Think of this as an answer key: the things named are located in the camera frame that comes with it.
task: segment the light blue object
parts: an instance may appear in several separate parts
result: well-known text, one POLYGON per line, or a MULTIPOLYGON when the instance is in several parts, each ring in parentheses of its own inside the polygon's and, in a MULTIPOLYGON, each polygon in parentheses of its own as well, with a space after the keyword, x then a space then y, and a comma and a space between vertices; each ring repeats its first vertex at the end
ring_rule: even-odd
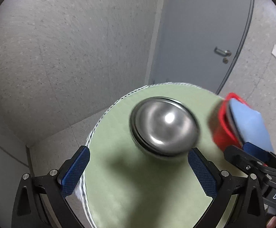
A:
POLYGON ((230 99, 229 108, 243 143, 250 142, 263 150, 274 151, 261 113, 234 98, 230 99))

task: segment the overturned bowl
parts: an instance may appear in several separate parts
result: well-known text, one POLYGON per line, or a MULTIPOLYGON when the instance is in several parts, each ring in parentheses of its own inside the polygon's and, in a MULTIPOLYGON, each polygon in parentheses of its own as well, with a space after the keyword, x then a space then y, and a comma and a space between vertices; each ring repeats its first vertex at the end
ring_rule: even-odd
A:
POLYGON ((192 112, 166 97, 151 97, 138 103, 131 112, 130 130, 136 144, 165 158, 187 153, 199 137, 192 112))

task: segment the screw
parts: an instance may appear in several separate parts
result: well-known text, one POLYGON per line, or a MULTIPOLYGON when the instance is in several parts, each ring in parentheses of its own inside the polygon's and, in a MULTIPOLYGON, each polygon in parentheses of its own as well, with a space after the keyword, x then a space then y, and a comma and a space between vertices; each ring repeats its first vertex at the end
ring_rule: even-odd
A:
POLYGON ((24 180, 28 179, 28 178, 29 178, 29 174, 28 174, 28 173, 25 173, 25 174, 22 176, 22 178, 23 178, 24 180))
POLYGON ((257 179, 257 176, 256 176, 254 173, 252 173, 252 174, 250 175, 250 177, 251 177, 253 180, 257 179))
POLYGON ((54 175, 56 175, 57 173, 58 173, 57 170, 51 170, 51 171, 49 172, 49 174, 50 174, 51 176, 54 176, 54 175))
POLYGON ((229 176, 229 173, 226 171, 226 170, 223 170, 221 172, 221 175, 223 175, 224 177, 228 177, 229 176))

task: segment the door handle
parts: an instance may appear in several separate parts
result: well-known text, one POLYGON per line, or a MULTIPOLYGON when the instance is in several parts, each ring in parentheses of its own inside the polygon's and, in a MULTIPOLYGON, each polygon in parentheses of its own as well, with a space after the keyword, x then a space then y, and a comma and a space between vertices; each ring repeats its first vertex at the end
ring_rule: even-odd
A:
POLYGON ((229 50, 222 50, 222 49, 219 49, 218 47, 215 47, 214 52, 224 57, 231 56, 232 54, 229 50))

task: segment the textured blue pad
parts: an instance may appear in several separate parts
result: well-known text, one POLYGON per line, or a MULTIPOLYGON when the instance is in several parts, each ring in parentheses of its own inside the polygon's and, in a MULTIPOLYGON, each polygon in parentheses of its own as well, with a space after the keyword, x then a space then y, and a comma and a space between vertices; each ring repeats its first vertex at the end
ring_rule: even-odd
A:
POLYGON ((245 143, 242 146, 243 151, 248 153, 249 155, 252 155, 253 157, 259 159, 260 161, 267 163, 270 159, 269 153, 262 148, 255 146, 252 143, 245 143))
POLYGON ((215 198, 217 195, 217 182, 193 150, 190 150, 188 154, 188 161, 205 194, 215 198))
POLYGON ((73 193, 80 177, 83 174, 83 171, 89 162, 89 159, 90 151, 88 147, 85 147, 62 179, 61 194, 63 198, 70 196, 73 193))

